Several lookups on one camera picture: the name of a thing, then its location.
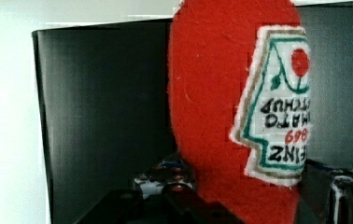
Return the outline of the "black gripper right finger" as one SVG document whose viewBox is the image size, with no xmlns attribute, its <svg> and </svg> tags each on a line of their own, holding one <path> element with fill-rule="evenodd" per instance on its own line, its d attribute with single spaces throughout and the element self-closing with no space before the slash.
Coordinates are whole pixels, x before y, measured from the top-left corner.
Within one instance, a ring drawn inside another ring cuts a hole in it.
<svg viewBox="0 0 353 224">
<path fill-rule="evenodd" d="M 308 160 L 294 224 L 353 224 L 353 168 Z"/>
</svg>

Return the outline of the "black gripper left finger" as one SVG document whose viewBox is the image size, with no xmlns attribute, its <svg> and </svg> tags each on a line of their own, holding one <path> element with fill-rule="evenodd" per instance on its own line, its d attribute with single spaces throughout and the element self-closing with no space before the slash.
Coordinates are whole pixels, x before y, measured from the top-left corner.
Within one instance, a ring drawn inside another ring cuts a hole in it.
<svg viewBox="0 0 353 224">
<path fill-rule="evenodd" d="M 110 191 L 76 224 L 244 224 L 219 202 L 197 193 L 192 167 L 171 155 L 134 179 L 131 189 Z"/>
</svg>

